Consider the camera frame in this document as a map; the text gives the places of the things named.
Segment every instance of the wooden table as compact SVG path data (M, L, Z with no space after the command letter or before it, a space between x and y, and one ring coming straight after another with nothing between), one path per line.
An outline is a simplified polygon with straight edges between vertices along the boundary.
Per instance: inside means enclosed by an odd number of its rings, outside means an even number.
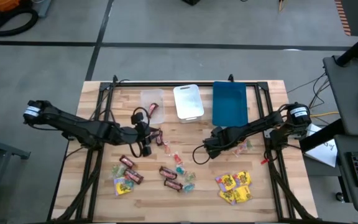
M274 110L288 102L284 82L281 80L267 81ZM96 107L100 82L85 82L77 116L89 118ZM155 87L124 87L114 90L112 108L115 119L121 126L132 126L130 116L134 108L140 106L140 91ZM265 151L262 134L255 134L249 139L253 145L251 151L243 151L236 157L231 151L223 152L207 164L199 166L192 160L192 152L202 144L204 138L210 137L214 128L212 117L212 88L200 87L204 106L204 116L200 122L179 123L172 87L158 87L164 90L165 122L152 125L162 128L164 140L170 141L172 151L179 152L185 162L185 169L196 173L195 190L189 194L178 193L163 185L164 178L158 173L160 166L175 167L172 157L166 156L162 147L152 144L152 155L133 158L128 145L104 147L102 171L98 186L98 196L94 211L94 222L267 222L277 221L275 205L267 164L261 165ZM259 119L255 91L247 87L248 119ZM71 142L68 152L79 148L77 142ZM144 176L144 181L136 185L133 192L116 196L111 178L111 168L119 164L121 155L130 157L137 163L136 171ZM288 147L283 151L290 188L301 204L312 215L317 217L308 176L299 149ZM57 198L52 218L57 218L72 202L80 190L86 150L70 156L64 165L62 178L58 187ZM204 149L196 154L196 159L207 158ZM229 205L218 196L219 187L215 177L226 172L235 173L248 170L252 178L250 191L253 199L246 203ZM287 214L285 197L281 192L284 214ZM86 198L84 213L87 207Z

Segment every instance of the black metal frame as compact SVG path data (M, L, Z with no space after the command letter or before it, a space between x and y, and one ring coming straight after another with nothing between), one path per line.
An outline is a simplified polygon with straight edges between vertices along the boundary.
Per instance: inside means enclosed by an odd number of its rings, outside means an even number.
M255 89L255 97L257 100L257 106L258 106L258 111L259 111L259 116L262 118L264 117L264 108L263 108L263 103L262 103L262 97L260 94L260 91L262 90L265 94L265 100L266 100L266 104L267 104L267 110L269 113L271 113L273 111L273 106L272 106L272 101L270 98L270 92L269 92L269 86L267 84L267 82L243 82L246 84L246 86L248 87L254 87ZM175 87L175 86L181 86L181 85L190 85L190 84L195 84L198 86L210 86L212 87L213 82L124 82L124 83L117 83L117 87L151 87L151 86L161 86L161 87L167 87L167 86L171 86L171 87ZM97 100L97 105L100 104L101 100L103 99L103 95L105 91L108 91L108 96L107 96L107 101L106 101L106 108L110 108L111 107L111 101L112 101L112 93L113 93L113 87L111 85L111 83L100 83L100 87L99 87L99 94L98 94L98 100ZM95 112L95 118L98 119L100 116L100 107L97 108L96 112ZM104 114L104 120L107 121L109 119L109 113L105 113ZM265 145L267 143L267 139L264 136L264 142ZM58 218L56 220L51 220L51 216L52 216L52 212L53 212L53 207L55 205L55 201L56 201L56 196L57 196L57 191L58 191L58 186L60 183L60 180L57 183L56 189L55 189L55 195L53 197L52 200L52 204L50 207L50 211L49 211L49 215L47 218L47 221L45 223L91 223L93 222L93 215L94 215L94 207L95 207L95 203L96 203L96 196L97 196L97 191L98 191L98 182L99 182L99 175L100 175L100 169L101 169L101 161L103 158L103 147L102 149L98 150L98 155L97 155L97 159L96 159L96 163L94 166L94 169L90 175L90 168L91 168L91 161L92 161L92 156L93 156L94 150L88 150L87 156L86 156L86 162L85 162L85 167L84 167L84 174L83 174L83 179L81 182L81 190L78 193L78 195L76 196L76 198L74 199L73 203L67 208L66 210L66 215L63 218ZM288 177L287 177L287 172L285 170L285 164L284 164L284 159L283 159L283 155L281 152L277 153L277 157L278 157L278 166L280 168L280 175L283 178L283 181L288 185ZM61 169L61 173L60 176L63 172L63 166L64 166L64 161L62 164L62 169ZM283 210L282 210L282 204L280 201L280 193L278 191L278 186L277 186L277 181L272 177L272 173L271 173L271 167L269 167L269 172L270 172L270 181L272 184L272 190L273 190L273 197L274 197L274 201L275 201L275 209L276 209L276 213L277 213L277 219L278 221L283 220ZM92 190L91 190L91 197L90 197L90 201L89 201L89 209L88 209L88 215L86 218L82 218L82 214L83 214L83 198L85 196L85 194L87 193L87 191L90 188L90 185L92 185ZM288 207L288 213L289 213L289 219L295 219L295 211L294 211L294 207L291 204L289 198L286 196L286 203L287 203L287 207ZM75 219L70 220L71 216L73 215L74 211L76 210L76 214L75 214Z

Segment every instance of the brown candy wrapper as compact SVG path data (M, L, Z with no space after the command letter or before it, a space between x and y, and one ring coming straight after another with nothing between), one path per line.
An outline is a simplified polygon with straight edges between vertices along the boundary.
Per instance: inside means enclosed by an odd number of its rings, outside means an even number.
M133 180L137 184L140 184L143 181L143 177L131 169L126 169L124 172L124 175L129 177L131 180Z
M181 183L178 183L178 182L176 182L174 180L170 180L170 179L165 179L164 186L175 189L178 192L183 188L183 185Z
M128 157L122 155L121 158L119 158L120 162L122 162L123 164L125 164L126 166L128 166L130 169L134 166L136 166L136 164L134 162L132 162Z
M178 174L176 174L174 171L163 166L160 168L160 174L171 180L174 180L178 177Z

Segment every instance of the concrete floor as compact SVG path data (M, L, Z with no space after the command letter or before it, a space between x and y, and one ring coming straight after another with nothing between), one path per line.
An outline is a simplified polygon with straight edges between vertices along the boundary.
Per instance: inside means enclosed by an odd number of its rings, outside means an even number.
M109 0L54 1L49 15L30 31L0 40L96 42ZM115 0L104 42L350 46L358 37L344 34L334 0L289 1L278 14L269 0ZM19 16L7 27L20 23ZM67 141L60 133L22 124L28 100L49 100L75 113L93 47L0 45L0 141L31 151L28 161L14 158L0 188L0 220L45 221ZM287 90L319 77L322 59L342 52L326 50L229 50L102 47L92 80L113 75L130 80L285 80ZM309 103L313 85L291 92L290 101ZM313 113L336 110L328 88L326 103ZM334 121L338 116L324 117ZM333 177L310 177L319 217L358 222L351 204L335 201Z

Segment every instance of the white paper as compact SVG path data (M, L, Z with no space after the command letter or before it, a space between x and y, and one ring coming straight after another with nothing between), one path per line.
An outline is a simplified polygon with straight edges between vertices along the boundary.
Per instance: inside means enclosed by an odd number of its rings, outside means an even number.
M315 132L318 132L319 130L321 130L321 128L319 128L314 124L310 124L306 135L310 136ZM305 153L306 156L312 159L316 159L317 161L327 164L331 167L335 167L336 154L337 154L337 148L335 145L335 140L333 139Z

